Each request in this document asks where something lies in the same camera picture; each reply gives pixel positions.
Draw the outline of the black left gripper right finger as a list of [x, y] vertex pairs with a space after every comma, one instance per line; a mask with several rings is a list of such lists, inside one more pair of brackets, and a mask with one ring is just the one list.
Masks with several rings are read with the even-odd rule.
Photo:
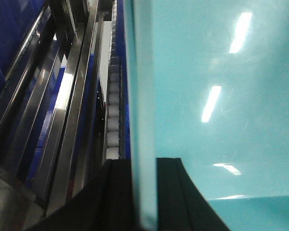
[[157, 159], [158, 229], [228, 231], [188, 176], [180, 158]]

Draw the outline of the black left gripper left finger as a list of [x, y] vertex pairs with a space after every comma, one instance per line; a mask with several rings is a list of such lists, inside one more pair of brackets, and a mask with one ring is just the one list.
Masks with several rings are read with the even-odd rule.
[[32, 231], [133, 231], [130, 160], [107, 160], [73, 199]]

